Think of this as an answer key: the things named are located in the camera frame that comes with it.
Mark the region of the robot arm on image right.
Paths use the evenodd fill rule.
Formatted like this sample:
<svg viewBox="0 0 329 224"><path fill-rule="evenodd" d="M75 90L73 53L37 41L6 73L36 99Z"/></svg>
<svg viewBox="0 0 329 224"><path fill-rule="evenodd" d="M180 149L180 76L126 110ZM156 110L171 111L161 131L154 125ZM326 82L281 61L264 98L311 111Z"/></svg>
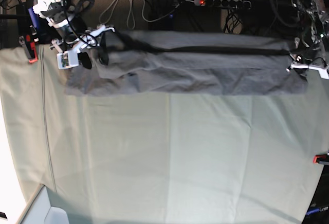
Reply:
<svg viewBox="0 0 329 224"><path fill-rule="evenodd" d="M297 18L296 22L289 23L279 14L277 4L269 0L275 18L289 28L300 28L303 31L297 37L301 46L289 52L292 59L286 69L314 70L322 79L328 79L328 9L324 0L291 0L291 5L296 9L297 15L304 16L305 22Z"/></svg>

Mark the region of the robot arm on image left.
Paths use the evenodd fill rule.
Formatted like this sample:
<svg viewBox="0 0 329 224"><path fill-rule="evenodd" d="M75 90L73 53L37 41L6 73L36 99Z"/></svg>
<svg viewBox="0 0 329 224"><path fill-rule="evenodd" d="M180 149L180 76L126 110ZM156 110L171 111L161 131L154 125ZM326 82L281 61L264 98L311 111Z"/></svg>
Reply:
<svg viewBox="0 0 329 224"><path fill-rule="evenodd" d="M40 18L45 19L48 26L53 28L58 38L51 40L52 47L57 50L57 64L59 69L69 69L83 66L92 68L92 61L88 50L96 50L98 60L108 65L109 59L105 51L105 37L107 31L114 31L113 27L104 24L95 29L89 29L82 15L90 10L95 0L36 0L33 11Z"/></svg>

